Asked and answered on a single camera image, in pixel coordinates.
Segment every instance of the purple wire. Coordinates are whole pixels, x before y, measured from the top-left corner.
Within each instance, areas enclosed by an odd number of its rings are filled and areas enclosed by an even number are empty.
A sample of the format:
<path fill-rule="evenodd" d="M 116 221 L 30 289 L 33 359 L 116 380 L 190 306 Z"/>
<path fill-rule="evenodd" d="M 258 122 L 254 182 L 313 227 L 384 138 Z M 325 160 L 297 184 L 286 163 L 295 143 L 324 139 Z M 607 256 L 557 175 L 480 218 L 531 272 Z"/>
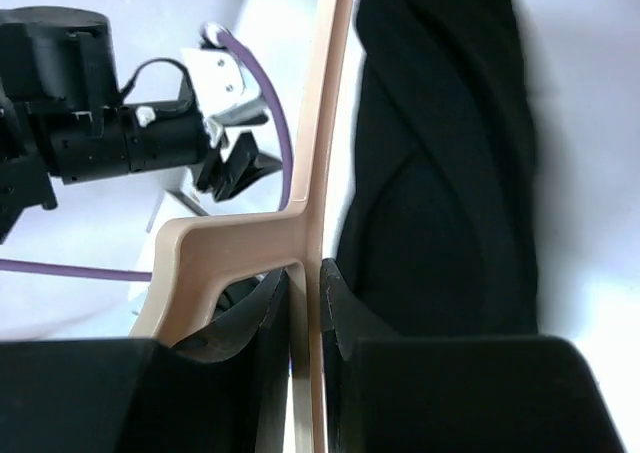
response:
<path fill-rule="evenodd" d="M 0 259 L 0 270 L 12 271 L 15 273 L 35 273 L 38 275 L 89 278 L 93 280 L 151 281 L 151 273 L 141 271 L 107 270 L 103 268 L 52 265 L 49 263 L 34 263 L 30 261 L 17 260 Z"/>
<path fill-rule="evenodd" d="M 282 154 L 282 194 L 280 196 L 279 210 L 284 210 L 289 203 L 291 195 L 291 180 L 293 177 L 293 145 L 287 119 L 276 93 L 273 83 L 266 72 L 260 66 L 258 60 L 242 43 L 240 43 L 227 30 L 218 32 L 217 41 L 221 46 L 233 53 L 255 77 L 262 90 L 262 94 L 271 110 L 275 123 L 280 150 Z M 142 271 L 109 270 L 104 268 L 88 268 L 82 266 L 54 265 L 49 263 L 34 263 L 30 261 L 3 260 L 0 259 L 0 271 L 16 273 L 33 273 L 37 275 L 66 276 L 73 278 L 88 278 L 93 280 L 112 281 L 151 281 L 151 273 Z"/>
<path fill-rule="evenodd" d="M 291 195 L 291 180 L 293 177 L 293 145 L 291 144 L 291 135 L 289 133 L 289 126 L 287 125 L 287 118 L 282 109 L 280 98 L 278 93 L 273 87 L 273 83 L 269 79 L 269 76 L 264 71 L 260 63 L 253 56 L 253 53 L 240 43 L 229 31 L 222 29 L 218 31 L 217 38 L 211 38 L 211 40 L 217 40 L 220 46 L 227 48 L 233 53 L 251 72 L 256 82 L 262 90 L 262 95 L 267 103 L 267 106 L 271 110 L 273 122 L 275 123 L 276 133 L 278 134 L 278 141 L 280 143 L 280 153 L 282 155 L 282 194 L 280 196 L 279 210 L 284 210 L 289 203 L 289 196 Z"/>

